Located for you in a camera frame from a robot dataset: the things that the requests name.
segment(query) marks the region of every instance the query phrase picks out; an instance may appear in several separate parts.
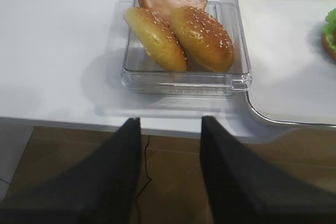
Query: white tray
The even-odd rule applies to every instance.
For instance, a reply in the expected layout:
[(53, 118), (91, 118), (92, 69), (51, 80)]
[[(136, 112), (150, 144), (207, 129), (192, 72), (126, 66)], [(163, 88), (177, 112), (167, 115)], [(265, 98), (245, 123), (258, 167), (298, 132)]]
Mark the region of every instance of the white tray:
[(321, 44), (336, 0), (238, 0), (262, 122), (336, 124), (336, 61)]

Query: lettuce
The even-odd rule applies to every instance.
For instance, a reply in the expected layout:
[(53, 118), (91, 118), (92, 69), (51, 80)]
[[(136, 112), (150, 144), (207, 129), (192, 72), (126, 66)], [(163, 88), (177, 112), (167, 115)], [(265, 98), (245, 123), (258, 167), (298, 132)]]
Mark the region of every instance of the lettuce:
[(327, 24), (323, 28), (323, 33), (325, 34), (325, 36), (327, 38), (327, 42), (329, 43), (329, 46), (334, 51), (336, 51), (335, 30), (336, 30), (336, 20), (332, 23)]
[(329, 14), (326, 16), (326, 21), (328, 23), (336, 23), (336, 8), (329, 12)]

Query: plastic tray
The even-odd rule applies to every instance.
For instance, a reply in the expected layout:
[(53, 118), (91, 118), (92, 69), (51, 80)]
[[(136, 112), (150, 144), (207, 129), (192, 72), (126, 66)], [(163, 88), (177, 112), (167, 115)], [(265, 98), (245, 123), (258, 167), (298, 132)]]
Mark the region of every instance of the plastic tray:
[(336, 0), (238, 0), (254, 82), (251, 111), (263, 123), (335, 126), (336, 61), (322, 28)]
[(122, 69), (123, 84), (136, 93), (178, 95), (231, 95), (246, 91), (251, 84), (250, 63), (245, 50), (237, 0), (209, 0), (207, 11), (228, 31), (235, 47), (235, 59), (228, 73), (214, 73), (188, 59), (187, 72), (164, 71), (147, 54), (130, 30)]

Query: bun bottom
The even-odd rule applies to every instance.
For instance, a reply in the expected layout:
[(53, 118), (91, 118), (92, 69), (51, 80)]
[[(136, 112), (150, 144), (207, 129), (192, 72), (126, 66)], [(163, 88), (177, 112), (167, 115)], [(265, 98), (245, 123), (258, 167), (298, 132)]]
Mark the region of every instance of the bun bottom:
[(329, 43), (327, 42), (327, 37), (326, 37), (325, 34), (323, 34), (323, 36), (322, 36), (322, 44), (323, 44), (323, 47), (324, 47), (325, 51), (327, 51), (327, 53), (330, 54), (330, 56), (336, 60), (336, 51), (333, 50), (329, 46)]

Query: brown floor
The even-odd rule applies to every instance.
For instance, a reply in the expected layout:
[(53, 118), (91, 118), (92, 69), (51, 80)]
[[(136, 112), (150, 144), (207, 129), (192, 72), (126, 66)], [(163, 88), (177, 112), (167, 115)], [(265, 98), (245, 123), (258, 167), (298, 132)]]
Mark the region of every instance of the brown floor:
[[(7, 195), (36, 186), (85, 158), (112, 133), (36, 127)], [(148, 136), (143, 136), (143, 145)], [(305, 181), (336, 193), (336, 132), (300, 130), (248, 145)], [(148, 172), (139, 198), (142, 223), (212, 223), (199, 162), (199, 141), (150, 136)], [(139, 188), (146, 183), (144, 166)], [(137, 223), (134, 210), (131, 223)]]

